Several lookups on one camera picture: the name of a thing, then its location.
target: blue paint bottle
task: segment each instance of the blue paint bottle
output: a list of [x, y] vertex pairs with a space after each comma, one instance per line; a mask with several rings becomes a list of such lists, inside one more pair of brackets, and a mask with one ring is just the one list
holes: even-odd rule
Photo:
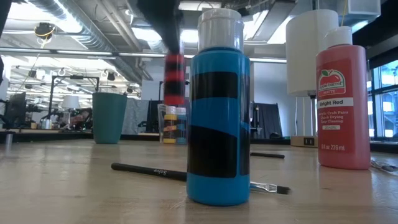
[[250, 193], [250, 61], [242, 54], [241, 15], [206, 11], [198, 32], [200, 53], [191, 62], [187, 194], [207, 205], [238, 205]]

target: computer monitor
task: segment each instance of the computer monitor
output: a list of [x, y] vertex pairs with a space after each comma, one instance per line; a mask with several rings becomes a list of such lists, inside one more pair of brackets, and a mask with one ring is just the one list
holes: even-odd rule
[[6, 119], [13, 128], [19, 128], [25, 124], [26, 93], [12, 95], [7, 104]]
[[157, 114], [157, 105], [161, 100], [150, 100], [148, 104], [146, 133], [159, 133], [159, 120]]

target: teal cup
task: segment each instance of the teal cup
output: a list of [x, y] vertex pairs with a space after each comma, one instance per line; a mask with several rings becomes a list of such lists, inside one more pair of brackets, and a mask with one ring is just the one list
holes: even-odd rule
[[117, 144], [122, 134], [127, 96], [93, 93], [93, 134], [97, 144]]

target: apple barrel label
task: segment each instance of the apple barrel label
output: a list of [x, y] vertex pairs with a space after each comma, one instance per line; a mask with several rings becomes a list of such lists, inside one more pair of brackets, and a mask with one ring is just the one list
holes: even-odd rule
[[334, 69], [322, 70], [319, 80], [319, 96], [342, 94], [346, 92], [344, 75]]
[[353, 77], [349, 60], [325, 63], [317, 68], [319, 150], [350, 152], [353, 141]]

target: black paintbrush handle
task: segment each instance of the black paintbrush handle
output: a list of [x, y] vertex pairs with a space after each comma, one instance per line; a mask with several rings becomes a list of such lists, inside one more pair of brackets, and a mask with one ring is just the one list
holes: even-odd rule
[[262, 156], [262, 157], [271, 157], [271, 158], [285, 159], [285, 155], [268, 154], [268, 153], [260, 153], [260, 152], [250, 152], [250, 156]]
[[127, 164], [120, 164], [118, 162], [112, 163], [111, 168], [113, 170], [135, 172], [138, 174], [148, 174], [148, 175], [154, 175], [157, 177], [165, 177], [165, 178], [174, 179], [174, 180], [187, 181], [187, 173], [186, 172], [133, 166], [133, 165], [127, 165]]

